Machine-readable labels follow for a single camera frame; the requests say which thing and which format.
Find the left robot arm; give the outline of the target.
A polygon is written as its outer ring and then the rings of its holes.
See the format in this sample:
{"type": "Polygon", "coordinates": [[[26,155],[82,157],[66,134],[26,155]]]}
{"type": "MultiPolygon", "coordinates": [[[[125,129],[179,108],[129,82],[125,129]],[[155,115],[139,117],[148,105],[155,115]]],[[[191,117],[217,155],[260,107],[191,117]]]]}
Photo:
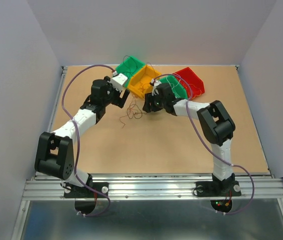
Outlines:
{"type": "Polygon", "coordinates": [[[127,80],[122,73],[112,78],[105,76],[94,80],[90,95],[78,112],[60,128],[39,136],[35,170],[64,180],[75,186],[75,191],[81,197],[88,197],[93,191],[91,176],[77,169],[73,145],[80,143],[81,135],[101,120],[108,105],[124,107],[130,94],[124,88],[127,80]]]}

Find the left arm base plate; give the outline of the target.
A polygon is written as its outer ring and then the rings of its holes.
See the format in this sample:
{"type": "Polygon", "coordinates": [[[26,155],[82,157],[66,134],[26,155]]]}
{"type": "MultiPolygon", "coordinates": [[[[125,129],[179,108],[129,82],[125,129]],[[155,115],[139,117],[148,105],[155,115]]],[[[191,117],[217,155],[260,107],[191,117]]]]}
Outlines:
{"type": "MultiPolygon", "coordinates": [[[[76,185],[72,185],[68,182],[63,182],[60,184],[64,190],[63,197],[66,199],[94,199],[104,198],[99,194],[87,189],[86,187],[80,187],[76,185]]],[[[109,187],[108,182],[94,182],[92,188],[98,192],[102,191],[102,188],[109,187]]]]}

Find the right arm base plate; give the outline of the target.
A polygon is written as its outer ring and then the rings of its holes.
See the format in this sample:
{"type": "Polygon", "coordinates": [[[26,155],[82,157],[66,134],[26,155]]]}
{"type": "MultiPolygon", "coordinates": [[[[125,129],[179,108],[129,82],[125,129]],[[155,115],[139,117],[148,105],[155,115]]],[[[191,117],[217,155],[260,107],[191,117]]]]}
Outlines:
{"type": "Polygon", "coordinates": [[[238,181],[226,185],[217,183],[216,181],[197,181],[192,193],[199,198],[240,197],[242,195],[238,181]]]}

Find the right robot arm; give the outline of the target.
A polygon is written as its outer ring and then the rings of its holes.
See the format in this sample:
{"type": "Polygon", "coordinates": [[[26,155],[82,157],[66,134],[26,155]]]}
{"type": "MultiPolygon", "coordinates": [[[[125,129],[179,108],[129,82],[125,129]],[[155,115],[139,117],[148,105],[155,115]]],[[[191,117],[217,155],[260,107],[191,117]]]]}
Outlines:
{"type": "Polygon", "coordinates": [[[231,143],[235,123],[224,105],[215,100],[200,103],[175,97],[168,83],[160,83],[151,93],[145,94],[143,111],[147,113],[164,109],[174,116],[198,120],[213,156],[211,181],[197,181],[193,194],[197,197],[240,196],[241,190],[235,179],[231,161],[231,143]]]}

